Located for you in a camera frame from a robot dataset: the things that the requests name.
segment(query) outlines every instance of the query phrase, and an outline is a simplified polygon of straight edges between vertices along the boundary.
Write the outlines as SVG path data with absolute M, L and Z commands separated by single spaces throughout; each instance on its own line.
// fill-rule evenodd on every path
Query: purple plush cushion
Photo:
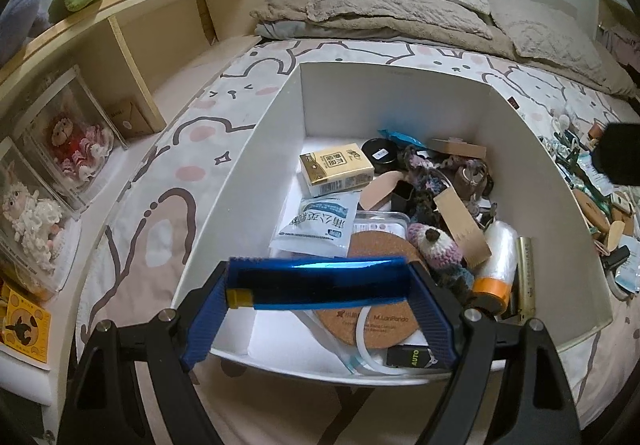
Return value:
M 0 67 L 24 44 L 39 8 L 40 0 L 12 0 L 0 14 Z

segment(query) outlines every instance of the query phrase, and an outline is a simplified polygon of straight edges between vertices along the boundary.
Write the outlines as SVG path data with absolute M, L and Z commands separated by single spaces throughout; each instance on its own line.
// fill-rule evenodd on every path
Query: pink cheek spot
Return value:
M 255 92 L 256 95 L 269 95 L 270 93 L 275 93 L 280 88 L 278 86 L 272 86 L 271 88 L 263 88 Z
M 193 102 L 192 107 L 196 108 L 197 110 L 208 110 L 210 107 L 213 107 L 215 105 L 216 105 L 215 100 L 199 99 Z
M 205 174 L 206 172 L 202 167 L 188 165 L 176 170 L 175 177 L 181 181 L 200 181 L 204 178 Z
M 189 139 L 192 142 L 201 142 L 216 134 L 216 129 L 212 126 L 198 126 L 193 128 L 189 133 Z

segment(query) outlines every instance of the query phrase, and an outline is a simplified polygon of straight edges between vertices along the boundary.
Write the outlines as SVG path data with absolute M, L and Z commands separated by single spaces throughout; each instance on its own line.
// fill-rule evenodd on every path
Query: plastic wrap roll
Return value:
M 507 223 L 496 221 L 484 233 L 491 257 L 474 270 L 473 304 L 499 315 L 509 304 L 518 255 L 518 233 Z

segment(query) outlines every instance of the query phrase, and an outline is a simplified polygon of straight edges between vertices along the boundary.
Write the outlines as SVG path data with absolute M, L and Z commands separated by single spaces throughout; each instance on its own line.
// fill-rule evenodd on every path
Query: doll in red dress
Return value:
M 83 126 L 68 113 L 56 115 L 49 124 L 49 151 L 62 173 L 82 184 L 104 164 L 113 148 L 113 133 L 98 124 Z

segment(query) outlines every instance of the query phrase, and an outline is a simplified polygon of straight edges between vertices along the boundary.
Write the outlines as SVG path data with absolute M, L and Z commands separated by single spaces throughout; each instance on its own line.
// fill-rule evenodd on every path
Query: white tube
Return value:
M 382 373 L 383 375 L 423 375 L 426 373 L 423 369 L 409 369 L 405 367 L 387 367 L 386 365 L 379 364 L 376 362 L 373 357 L 369 354 L 367 350 L 367 346 L 364 343 L 364 327 L 367 321 L 367 316 L 369 315 L 369 311 L 371 310 L 370 306 L 365 306 L 360 311 L 360 315 L 358 315 L 358 322 L 356 323 L 356 346 L 358 347 L 358 352 L 362 357 L 362 360 L 374 371 L 378 373 Z M 435 359 L 431 359 L 431 365 L 435 364 Z

